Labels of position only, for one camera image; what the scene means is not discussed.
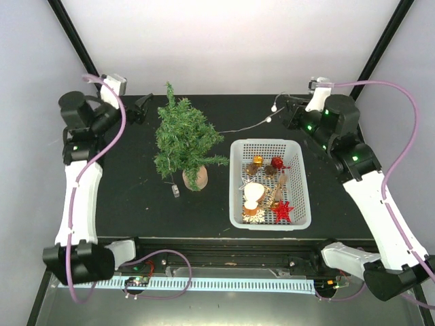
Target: gray floor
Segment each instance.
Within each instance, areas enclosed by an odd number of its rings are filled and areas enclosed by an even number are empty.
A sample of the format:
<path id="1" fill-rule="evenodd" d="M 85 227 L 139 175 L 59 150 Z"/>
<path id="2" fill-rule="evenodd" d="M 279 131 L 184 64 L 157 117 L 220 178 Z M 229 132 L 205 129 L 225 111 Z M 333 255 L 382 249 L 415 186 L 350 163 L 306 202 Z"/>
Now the gray floor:
<path id="1" fill-rule="evenodd" d="M 337 293 L 355 293 L 352 284 Z M 77 290 L 85 296 L 87 290 Z M 153 292 L 170 295 L 173 292 Z M 169 301 L 126 299 L 121 290 L 100 289 L 85 305 L 74 304 L 68 289 L 50 287 L 38 326 L 157 325 L 423 325 L 419 310 L 402 298 L 380 302 L 369 290 L 350 302 L 319 302 L 288 293 L 187 292 Z"/>

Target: artificial tree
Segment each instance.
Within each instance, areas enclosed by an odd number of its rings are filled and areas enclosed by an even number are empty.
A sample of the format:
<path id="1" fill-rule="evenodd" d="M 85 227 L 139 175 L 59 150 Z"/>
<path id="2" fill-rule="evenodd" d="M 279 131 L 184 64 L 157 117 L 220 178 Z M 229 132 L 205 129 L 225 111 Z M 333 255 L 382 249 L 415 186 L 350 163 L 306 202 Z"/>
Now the artificial tree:
<path id="1" fill-rule="evenodd" d="M 200 167 L 228 163 L 223 156 L 206 156 L 224 137 L 207 122 L 201 111 L 191 106 L 187 98 L 177 102 L 170 83 L 167 83 L 167 97 L 168 105 L 158 108 L 162 122 L 156 131 L 160 150 L 154 160 L 157 172 L 166 178 L 177 170 L 183 170 L 190 189 L 198 191 L 196 180 Z"/>

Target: white cable tray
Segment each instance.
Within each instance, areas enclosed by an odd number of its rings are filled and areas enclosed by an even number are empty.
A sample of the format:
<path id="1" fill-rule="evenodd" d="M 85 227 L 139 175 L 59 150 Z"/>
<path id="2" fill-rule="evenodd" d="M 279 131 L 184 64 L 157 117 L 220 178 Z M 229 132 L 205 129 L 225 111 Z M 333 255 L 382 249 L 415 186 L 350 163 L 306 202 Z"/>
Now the white cable tray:
<path id="1" fill-rule="evenodd" d="M 114 276 L 110 280 L 99 281 L 96 289 L 123 289 L 125 281 L 134 276 Z M 153 276 L 146 287 L 129 286 L 129 289 L 181 291 L 188 282 L 187 277 Z M 76 289 L 89 289 L 92 283 L 76 284 Z M 262 278 L 192 278 L 189 291 L 229 291 L 229 292 L 270 292 L 315 294 L 312 280 L 267 280 Z"/>

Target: red ornament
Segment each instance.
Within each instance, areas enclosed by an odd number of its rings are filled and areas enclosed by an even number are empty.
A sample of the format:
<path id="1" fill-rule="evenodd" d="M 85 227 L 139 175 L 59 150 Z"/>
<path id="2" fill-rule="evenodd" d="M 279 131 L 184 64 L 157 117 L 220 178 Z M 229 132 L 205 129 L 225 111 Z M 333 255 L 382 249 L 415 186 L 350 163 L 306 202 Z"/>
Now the red ornament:
<path id="1" fill-rule="evenodd" d="M 281 170 L 284 166 L 284 162 L 281 158 L 273 158 L 271 161 L 271 165 L 278 170 Z"/>
<path id="2" fill-rule="evenodd" d="M 277 224 L 282 219 L 286 220 L 287 222 L 292 222 L 289 217 L 289 213 L 294 210 L 294 207 L 289 207 L 289 202 L 283 202 L 282 200 L 279 201 L 278 207 L 275 209 L 271 209 L 272 212 L 277 214 L 277 218 L 275 220 L 275 224 Z"/>

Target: black table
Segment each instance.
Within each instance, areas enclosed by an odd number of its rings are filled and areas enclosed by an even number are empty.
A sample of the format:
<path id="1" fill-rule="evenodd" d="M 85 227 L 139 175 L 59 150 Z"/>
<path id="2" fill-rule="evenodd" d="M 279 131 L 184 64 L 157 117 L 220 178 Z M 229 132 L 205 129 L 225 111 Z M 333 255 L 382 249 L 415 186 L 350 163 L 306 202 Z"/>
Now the black table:
<path id="1" fill-rule="evenodd" d="M 263 120 L 271 113 L 272 95 L 187 96 L 204 112 L 218 131 L 235 130 Z M 127 106 L 139 96 L 125 96 Z M 99 238 L 177 238 L 177 239 L 297 239 L 341 240 L 372 239 L 357 206 L 334 175 L 307 150 L 306 136 L 282 125 L 285 110 L 262 124 L 243 132 L 226 133 L 225 141 L 210 155 L 229 157 L 230 146 L 237 139 L 291 139 L 302 146 L 311 201 L 311 225 L 291 232 L 251 231 L 234 227 L 228 213 L 229 167 L 207 167 L 209 183 L 201 192 L 188 190 L 181 171 L 174 174 L 180 197 L 174 198 L 171 185 L 156 172 L 156 129 L 160 125 L 157 107 L 165 106 L 165 96 L 155 96 L 149 103 L 146 121 L 127 126 L 118 144 L 106 155 L 103 178 L 97 200 Z M 107 135 L 111 139 L 118 127 Z"/>

